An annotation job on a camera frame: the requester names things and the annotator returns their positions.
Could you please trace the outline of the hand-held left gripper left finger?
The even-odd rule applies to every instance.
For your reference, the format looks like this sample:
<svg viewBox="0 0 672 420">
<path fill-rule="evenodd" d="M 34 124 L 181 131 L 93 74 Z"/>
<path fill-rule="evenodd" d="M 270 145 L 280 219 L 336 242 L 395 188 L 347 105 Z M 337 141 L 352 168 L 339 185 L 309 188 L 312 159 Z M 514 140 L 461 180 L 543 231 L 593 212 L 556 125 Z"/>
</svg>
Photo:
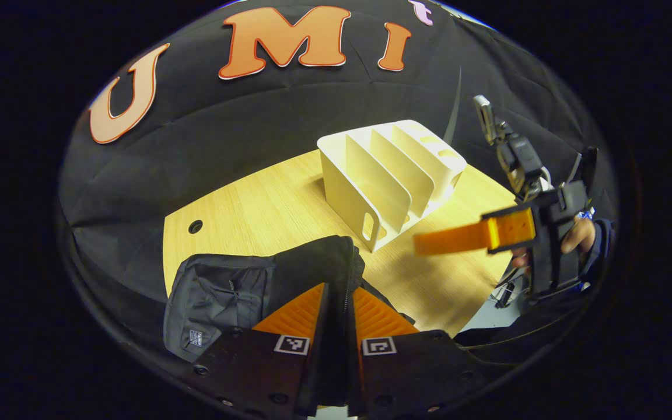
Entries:
<svg viewBox="0 0 672 420">
<path fill-rule="evenodd" d="M 240 419 L 312 417 L 328 304 L 320 283 L 253 328 L 222 333 L 192 364 L 192 388 Z"/>
</svg>

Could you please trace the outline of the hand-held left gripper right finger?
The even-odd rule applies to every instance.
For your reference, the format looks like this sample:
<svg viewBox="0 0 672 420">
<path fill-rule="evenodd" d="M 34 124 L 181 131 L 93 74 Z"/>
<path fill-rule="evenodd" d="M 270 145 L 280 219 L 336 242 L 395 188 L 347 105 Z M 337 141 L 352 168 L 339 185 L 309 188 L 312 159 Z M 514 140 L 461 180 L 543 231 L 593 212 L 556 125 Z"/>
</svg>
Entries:
<svg viewBox="0 0 672 420">
<path fill-rule="evenodd" d="M 349 414 L 360 419 L 446 419 L 489 376 L 443 330 L 419 331 L 364 288 L 348 311 Z"/>
</svg>

